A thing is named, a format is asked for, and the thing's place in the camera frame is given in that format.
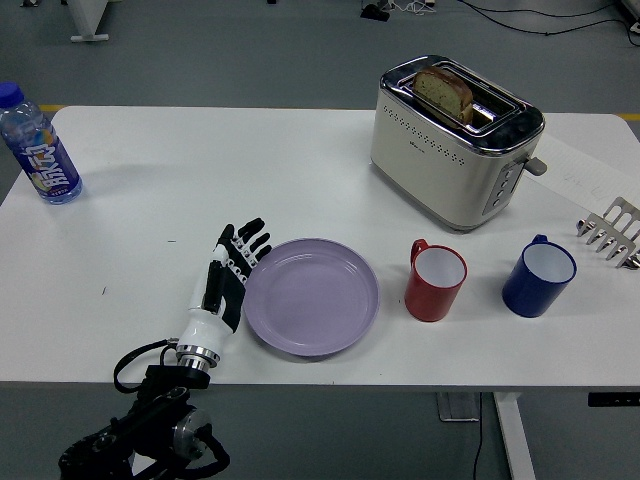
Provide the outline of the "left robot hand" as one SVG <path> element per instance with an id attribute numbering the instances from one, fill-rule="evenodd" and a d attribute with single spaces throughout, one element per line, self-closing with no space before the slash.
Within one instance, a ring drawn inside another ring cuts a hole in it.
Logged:
<path id="1" fill-rule="evenodd" d="M 271 251 L 264 227 L 256 218 L 222 231 L 188 307 L 189 322 L 176 346 L 180 366 L 206 371 L 219 363 L 225 340 L 239 326 L 247 280 Z"/>

